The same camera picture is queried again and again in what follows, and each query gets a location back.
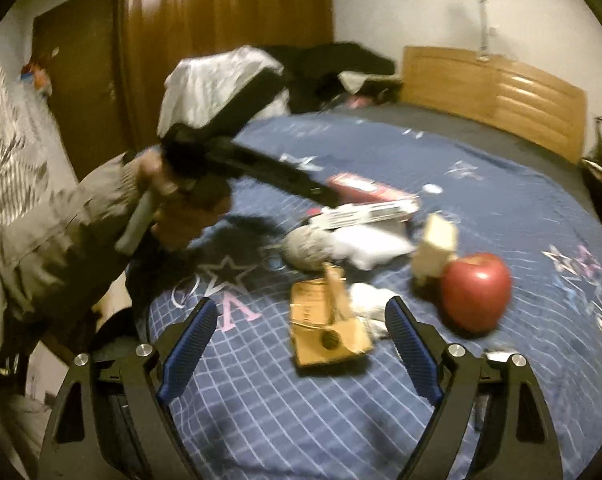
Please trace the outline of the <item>person left hand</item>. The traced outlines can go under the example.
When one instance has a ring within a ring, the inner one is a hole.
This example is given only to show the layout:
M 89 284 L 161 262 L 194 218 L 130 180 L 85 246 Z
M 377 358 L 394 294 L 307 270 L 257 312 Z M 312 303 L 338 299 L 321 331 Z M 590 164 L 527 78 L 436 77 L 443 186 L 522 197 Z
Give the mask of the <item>person left hand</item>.
M 139 193 L 150 190 L 159 197 L 150 232 L 168 252 L 184 249 L 231 210 L 226 180 L 211 177 L 186 191 L 154 148 L 136 157 L 132 167 Z

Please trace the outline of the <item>grey jacket forearm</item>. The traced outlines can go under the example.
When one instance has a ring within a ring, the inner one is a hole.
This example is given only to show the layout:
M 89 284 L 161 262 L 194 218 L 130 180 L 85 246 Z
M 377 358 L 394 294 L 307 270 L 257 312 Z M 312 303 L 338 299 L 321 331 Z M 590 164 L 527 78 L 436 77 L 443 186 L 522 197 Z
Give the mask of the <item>grey jacket forearm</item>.
M 139 196 L 123 154 L 0 226 L 0 354 L 73 325 L 107 292 L 126 266 L 114 245 Z

